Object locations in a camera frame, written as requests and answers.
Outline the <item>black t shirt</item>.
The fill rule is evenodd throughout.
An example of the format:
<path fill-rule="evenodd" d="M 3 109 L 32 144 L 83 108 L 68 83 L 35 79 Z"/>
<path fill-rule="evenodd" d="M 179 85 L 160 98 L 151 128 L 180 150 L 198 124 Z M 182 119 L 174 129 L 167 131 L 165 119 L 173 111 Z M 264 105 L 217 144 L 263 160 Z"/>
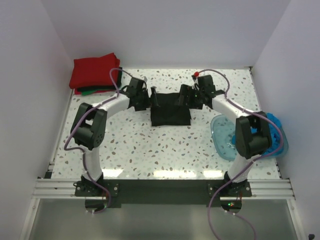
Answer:
<path fill-rule="evenodd" d="M 150 109 L 152 127 L 190 126 L 191 113 L 188 107 L 175 105 L 179 93 L 157 93 L 158 106 Z"/>

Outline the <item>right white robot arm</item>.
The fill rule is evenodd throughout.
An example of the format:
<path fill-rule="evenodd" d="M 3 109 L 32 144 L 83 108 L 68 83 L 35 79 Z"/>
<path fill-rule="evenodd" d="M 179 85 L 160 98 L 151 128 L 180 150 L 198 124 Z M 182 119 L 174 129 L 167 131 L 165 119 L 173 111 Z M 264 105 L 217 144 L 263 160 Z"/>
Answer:
<path fill-rule="evenodd" d="M 223 192 L 230 197 L 240 190 L 240 183 L 248 179 L 253 163 L 262 158 L 272 146 L 269 121 L 265 112 L 252 112 L 231 101 L 227 91 L 216 89 L 211 75 L 192 76 L 193 85 L 183 84 L 175 104 L 189 109 L 207 106 L 223 114 L 235 125 L 236 157 L 226 172 L 229 179 L 223 183 Z"/>

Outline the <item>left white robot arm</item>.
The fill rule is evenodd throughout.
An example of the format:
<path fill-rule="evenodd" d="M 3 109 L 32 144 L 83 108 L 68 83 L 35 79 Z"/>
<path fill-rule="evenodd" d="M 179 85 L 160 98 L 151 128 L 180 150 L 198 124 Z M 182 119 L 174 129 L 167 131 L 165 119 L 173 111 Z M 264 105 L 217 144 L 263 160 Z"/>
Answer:
<path fill-rule="evenodd" d="M 104 190 L 100 181 L 103 172 L 99 148 L 105 137 L 107 120 L 130 108 L 145 111 L 151 106 L 158 106 L 156 87 L 148 91 L 145 80 L 133 77 L 110 98 L 94 104 L 82 103 L 78 107 L 64 150 L 81 152 L 82 178 L 88 180 L 85 189 L 92 196 L 99 196 Z"/>

